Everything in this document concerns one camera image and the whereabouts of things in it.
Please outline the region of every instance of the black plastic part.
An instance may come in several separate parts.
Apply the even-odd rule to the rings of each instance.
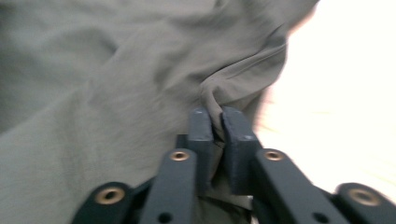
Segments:
[[[203,195],[210,188],[210,177],[213,166],[213,133],[209,114],[203,108],[196,108],[190,113],[187,148],[198,157],[197,190]]]
[[[396,223],[396,206],[376,190],[362,184],[340,185],[333,202],[351,223]]]
[[[271,204],[260,200],[259,198],[253,198],[252,208],[254,216],[258,219],[260,224],[277,224],[276,212]]]
[[[154,182],[154,178],[146,181],[134,189],[134,200],[130,211],[128,212],[127,224],[139,223],[143,207],[145,206],[146,199],[149,195],[149,190]]]
[[[253,196],[270,202],[279,223],[348,223],[286,154],[274,149],[259,150],[253,171],[262,188]]]
[[[104,189],[117,188],[124,192],[120,201],[113,204],[100,204],[96,201],[99,192]],[[110,182],[95,189],[77,211],[72,224],[123,224],[128,217],[133,201],[133,191],[128,185]]]
[[[224,165],[232,194],[251,195],[250,162],[262,146],[251,125],[239,110],[223,107],[223,128],[226,134]]]
[[[178,152],[186,153],[188,158],[172,160],[174,153]],[[188,149],[175,149],[165,154],[139,224],[193,223],[196,159],[195,153]]]

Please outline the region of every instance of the wrinkled cloth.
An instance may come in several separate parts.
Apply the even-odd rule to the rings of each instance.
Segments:
[[[1,222],[67,223],[98,185],[153,177],[197,106],[221,142],[221,107],[253,119],[315,3],[1,0]]]

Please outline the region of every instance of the olive green fabric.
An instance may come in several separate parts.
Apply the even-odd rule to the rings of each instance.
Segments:
[[[67,223],[96,186],[151,178],[196,106],[220,141],[222,105],[252,119],[302,1],[0,0],[1,222]]]

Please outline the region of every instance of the brass screw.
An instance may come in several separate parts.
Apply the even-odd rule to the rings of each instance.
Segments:
[[[378,206],[381,204],[381,201],[376,195],[365,189],[350,189],[348,194],[357,203],[367,206]]]
[[[125,196],[125,191],[120,188],[107,188],[102,189],[98,194],[96,194],[95,200],[99,204],[113,204],[121,201]]]
[[[281,161],[283,160],[283,155],[280,154],[279,152],[268,151],[265,152],[265,158],[267,158],[270,161]]]
[[[182,152],[182,151],[177,151],[171,154],[171,159],[173,161],[185,161],[186,159],[189,158],[189,154],[187,154],[186,152]]]

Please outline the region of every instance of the white surface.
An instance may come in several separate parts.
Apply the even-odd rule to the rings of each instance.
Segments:
[[[396,202],[396,4],[321,1],[290,34],[256,132],[317,186],[358,182]]]

